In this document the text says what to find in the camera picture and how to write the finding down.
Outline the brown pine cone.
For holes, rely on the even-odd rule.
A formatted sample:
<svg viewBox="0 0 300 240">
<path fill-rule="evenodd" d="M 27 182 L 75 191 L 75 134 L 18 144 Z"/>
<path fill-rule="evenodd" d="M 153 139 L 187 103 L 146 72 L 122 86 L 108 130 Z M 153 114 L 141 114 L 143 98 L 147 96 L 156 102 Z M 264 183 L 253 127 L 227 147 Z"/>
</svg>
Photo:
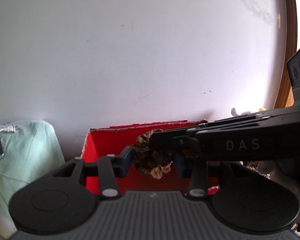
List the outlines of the brown pine cone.
<svg viewBox="0 0 300 240">
<path fill-rule="evenodd" d="M 136 138 L 132 145 L 132 163 L 135 169 L 144 175 L 149 175 L 156 180 L 171 171 L 171 150 L 160 148 L 156 150 L 151 146 L 150 139 L 154 133 L 162 132 L 162 129 L 152 129 Z"/>
</svg>

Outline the red cardboard box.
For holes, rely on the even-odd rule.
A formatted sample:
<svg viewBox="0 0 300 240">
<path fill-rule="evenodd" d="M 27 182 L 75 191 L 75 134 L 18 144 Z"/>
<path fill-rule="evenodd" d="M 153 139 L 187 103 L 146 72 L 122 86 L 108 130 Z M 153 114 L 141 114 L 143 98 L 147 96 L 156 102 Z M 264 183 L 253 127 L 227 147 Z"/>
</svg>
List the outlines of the red cardboard box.
<svg viewBox="0 0 300 240">
<path fill-rule="evenodd" d="M 92 166 L 87 168 L 85 187 L 91 193 L 99 194 L 98 167 L 95 163 L 106 156 L 113 166 L 117 187 L 121 194 L 124 194 L 127 190 L 172 190 L 187 193 L 190 178 L 179 177 L 178 168 L 173 165 L 170 166 L 170 172 L 163 173 L 160 179 L 154 179 L 152 176 L 136 170 L 132 162 L 135 152 L 131 146 L 137 143 L 138 136 L 153 129 L 166 131 L 198 124 L 197 121 L 181 120 L 89 129 L 81 155 L 85 163 L 92 163 Z"/>
</svg>

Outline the mint green pillow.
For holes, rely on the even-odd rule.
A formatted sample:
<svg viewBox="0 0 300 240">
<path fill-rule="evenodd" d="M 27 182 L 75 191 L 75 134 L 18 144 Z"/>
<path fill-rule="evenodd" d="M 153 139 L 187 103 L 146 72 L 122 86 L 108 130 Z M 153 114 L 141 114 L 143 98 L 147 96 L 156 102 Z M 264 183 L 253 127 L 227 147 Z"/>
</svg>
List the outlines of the mint green pillow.
<svg viewBox="0 0 300 240">
<path fill-rule="evenodd" d="M 65 163 L 55 130 L 43 120 L 0 125 L 0 218 L 10 223 L 8 203 L 15 192 Z"/>
</svg>

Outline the wooden frame edge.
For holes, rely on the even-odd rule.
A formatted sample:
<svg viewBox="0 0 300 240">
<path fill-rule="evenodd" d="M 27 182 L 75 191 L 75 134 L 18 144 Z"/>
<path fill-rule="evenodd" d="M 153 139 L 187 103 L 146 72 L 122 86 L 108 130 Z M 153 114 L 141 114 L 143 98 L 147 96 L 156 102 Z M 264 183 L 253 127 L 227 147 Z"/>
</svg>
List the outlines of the wooden frame edge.
<svg viewBox="0 0 300 240">
<path fill-rule="evenodd" d="M 298 41 L 298 16 L 296 8 L 296 0 L 285 0 L 286 5 L 286 45 L 285 45 L 285 59 L 283 63 L 283 72 L 281 82 L 274 108 L 290 107 L 294 103 L 292 95 L 292 85 L 289 79 L 288 70 L 286 67 L 287 61 L 297 51 Z"/>
</svg>

